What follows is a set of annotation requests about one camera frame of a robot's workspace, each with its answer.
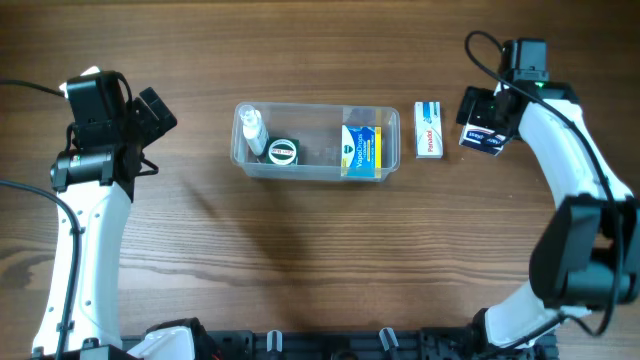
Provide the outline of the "Hansaplast plaster box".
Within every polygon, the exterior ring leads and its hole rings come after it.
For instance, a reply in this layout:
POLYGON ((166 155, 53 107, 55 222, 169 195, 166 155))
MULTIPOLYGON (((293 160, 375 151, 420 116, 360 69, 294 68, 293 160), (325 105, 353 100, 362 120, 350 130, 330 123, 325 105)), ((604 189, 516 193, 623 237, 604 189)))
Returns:
POLYGON ((510 140, 510 137, 494 130, 467 123, 462 128, 459 145, 498 156, 510 140))

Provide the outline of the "white calamine lotion bottle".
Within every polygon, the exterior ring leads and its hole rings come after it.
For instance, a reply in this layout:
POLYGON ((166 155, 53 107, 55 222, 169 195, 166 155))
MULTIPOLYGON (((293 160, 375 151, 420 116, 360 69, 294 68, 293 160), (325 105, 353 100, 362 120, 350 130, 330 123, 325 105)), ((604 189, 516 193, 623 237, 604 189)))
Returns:
POLYGON ((252 105, 242 105, 239 116, 249 148, 256 157, 261 157, 267 149, 269 135, 260 111, 252 105))

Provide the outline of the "blue yellow VapoDrops box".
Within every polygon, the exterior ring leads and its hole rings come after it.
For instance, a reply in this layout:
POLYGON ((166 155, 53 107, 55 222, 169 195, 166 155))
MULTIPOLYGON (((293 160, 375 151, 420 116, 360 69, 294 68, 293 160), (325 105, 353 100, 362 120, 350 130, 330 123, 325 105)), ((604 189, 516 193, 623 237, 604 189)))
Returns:
POLYGON ((343 177, 381 177, 382 133, 380 127, 343 125, 340 149, 343 177))

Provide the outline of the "green Zam-Buk ointment box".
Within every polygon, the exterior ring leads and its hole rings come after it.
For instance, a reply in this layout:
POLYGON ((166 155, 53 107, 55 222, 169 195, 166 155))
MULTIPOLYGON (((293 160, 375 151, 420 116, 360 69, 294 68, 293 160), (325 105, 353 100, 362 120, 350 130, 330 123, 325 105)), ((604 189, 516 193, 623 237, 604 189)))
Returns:
POLYGON ((299 141, 290 138, 272 138, 269 140, 265 162, 278 166, 297 165, 300 153, 299 141))

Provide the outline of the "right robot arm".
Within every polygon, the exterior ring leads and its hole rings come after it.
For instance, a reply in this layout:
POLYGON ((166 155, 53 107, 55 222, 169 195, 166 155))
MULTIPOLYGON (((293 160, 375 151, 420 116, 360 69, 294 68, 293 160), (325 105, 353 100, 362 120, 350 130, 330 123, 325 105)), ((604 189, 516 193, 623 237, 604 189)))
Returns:
POLYGON ((639 200, 604 160, 572 87, 551 81, 546 42, 483 36, 501 62, 497 70, 478 67, 497 86, 467 88, 456 118, 460 143, 492 155, 513 140, 527 144, 555 213, 531 253, 527 281, 474 316, 465 349, 479 358, 523 351, 568 321, 600 337, 616 307, 639 295, 639 200))

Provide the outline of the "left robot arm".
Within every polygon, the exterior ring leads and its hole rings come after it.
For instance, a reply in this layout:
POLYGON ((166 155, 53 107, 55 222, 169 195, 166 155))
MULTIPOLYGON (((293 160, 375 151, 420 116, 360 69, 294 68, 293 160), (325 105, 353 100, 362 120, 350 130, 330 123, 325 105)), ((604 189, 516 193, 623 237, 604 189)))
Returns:
POLYGON ((135 181, 158 173, 144 150, 177 124, 152 88, 134 96, 113 70, 91 67, 60 89, 74 120, 50 170, 62 204, 35 359, 70 356, 85 343, 121 346, 118 271, 135 181))

